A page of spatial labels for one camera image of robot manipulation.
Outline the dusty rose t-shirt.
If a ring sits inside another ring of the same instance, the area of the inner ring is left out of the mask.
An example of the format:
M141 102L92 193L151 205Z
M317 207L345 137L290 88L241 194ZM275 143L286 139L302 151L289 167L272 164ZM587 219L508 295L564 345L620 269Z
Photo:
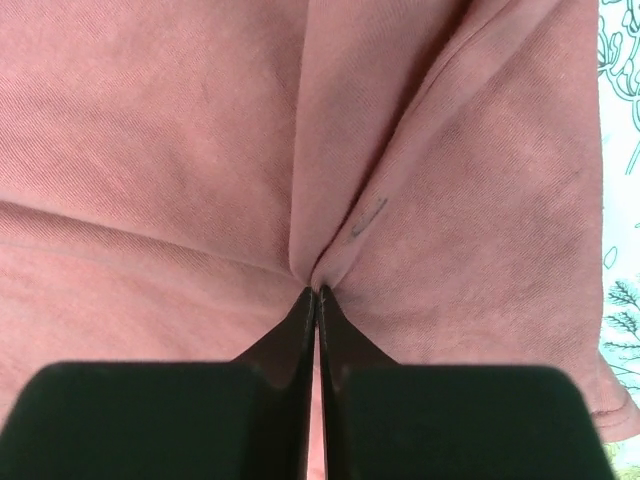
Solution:
M602 447L595 1L5 1L1 432L58 362L227 362L317 297L406 365L544 366Z

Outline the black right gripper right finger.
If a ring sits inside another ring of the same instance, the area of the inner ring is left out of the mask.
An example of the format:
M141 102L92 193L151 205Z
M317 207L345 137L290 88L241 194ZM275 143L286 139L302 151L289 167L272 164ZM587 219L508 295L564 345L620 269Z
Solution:
M544 366L406 365L317 297L331 479L610 479L583 398Z

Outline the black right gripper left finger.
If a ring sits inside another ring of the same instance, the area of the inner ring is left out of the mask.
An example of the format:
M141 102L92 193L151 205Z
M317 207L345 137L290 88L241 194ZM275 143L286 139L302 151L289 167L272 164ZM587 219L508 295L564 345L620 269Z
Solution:
M227 362L58 362L17 397L1 432L5 479L302 479L314 309Z

